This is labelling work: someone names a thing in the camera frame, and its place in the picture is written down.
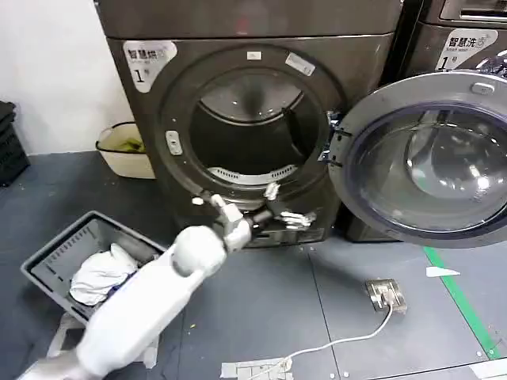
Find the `white wall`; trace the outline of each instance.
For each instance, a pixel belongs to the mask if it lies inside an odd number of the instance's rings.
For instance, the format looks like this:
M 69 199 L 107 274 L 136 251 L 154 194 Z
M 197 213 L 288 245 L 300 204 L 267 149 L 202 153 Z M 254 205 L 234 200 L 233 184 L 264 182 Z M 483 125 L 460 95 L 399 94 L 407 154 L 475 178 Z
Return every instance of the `white wall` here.
M 0 0 L 0 100 L 29 154 L 93 150 L 132 120 L 92 0 Z

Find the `laundry basket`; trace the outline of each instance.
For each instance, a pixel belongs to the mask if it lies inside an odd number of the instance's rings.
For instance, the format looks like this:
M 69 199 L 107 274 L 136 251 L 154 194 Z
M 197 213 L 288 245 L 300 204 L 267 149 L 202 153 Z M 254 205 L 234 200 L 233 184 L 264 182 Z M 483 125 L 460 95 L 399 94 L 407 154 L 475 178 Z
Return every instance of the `laundry basket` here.
M 154 179 L 150 160 L 145 153 L 117 150 L 118 146 L 129 139 L 143 141 L 135 123 L 119 123 L 104 130 L 95 143 L 95 147 L 101 152 L 111 170 L 119 176 Z
M 86 306 L 75 301 L 69 293 L 71 280 L 88 257 L 108 251 L 112 243 L 125 249 L 141 265 L 166 250 L 121 223 L 91 211 L 27 259 L 21 272 L 70 315 L 86 324 L 101 304 Z

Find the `white bucket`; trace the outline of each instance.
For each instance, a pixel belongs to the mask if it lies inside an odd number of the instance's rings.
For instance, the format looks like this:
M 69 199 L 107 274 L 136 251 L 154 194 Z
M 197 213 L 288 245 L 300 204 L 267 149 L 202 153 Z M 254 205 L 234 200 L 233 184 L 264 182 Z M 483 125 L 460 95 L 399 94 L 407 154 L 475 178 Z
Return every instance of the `white bucket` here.
M 102 131 L 95 147 L 101 152 L 111 170 L 119 176 L 155 179 L 150 160 L 145 153 L 119 152 L 116 150 L 128 139 L 143 141 L 134 122 L 119 123 Z

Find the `gray plastic basket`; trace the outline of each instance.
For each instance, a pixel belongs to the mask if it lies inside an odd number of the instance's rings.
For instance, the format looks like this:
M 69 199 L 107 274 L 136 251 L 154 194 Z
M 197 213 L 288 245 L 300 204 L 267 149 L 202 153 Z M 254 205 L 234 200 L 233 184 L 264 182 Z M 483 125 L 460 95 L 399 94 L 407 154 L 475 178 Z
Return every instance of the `gray plastic basket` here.
M 121 223 L 91 211 L 27 259 L 21 271 L 70 315 L 86 324 L 100 304 L 90 307 L 75 301 L 69 294 L 71 280 L 88 257 L 108 251 L 111 243 L 120 245 L 141 264 L 166 250 Z

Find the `electrical outlet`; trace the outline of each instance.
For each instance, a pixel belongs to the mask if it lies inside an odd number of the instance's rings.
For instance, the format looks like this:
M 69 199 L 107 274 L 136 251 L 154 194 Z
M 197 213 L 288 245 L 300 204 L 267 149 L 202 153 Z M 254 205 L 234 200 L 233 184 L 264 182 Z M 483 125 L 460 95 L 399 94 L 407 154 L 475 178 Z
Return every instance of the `electrical outlet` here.
M 387 309 L 387 303 L 391 302 L 393 311 L 405 313 L 407 306 L 405 297 L 394 279 L 370 279 L 366 281 L 366 289 L 376 311 Z

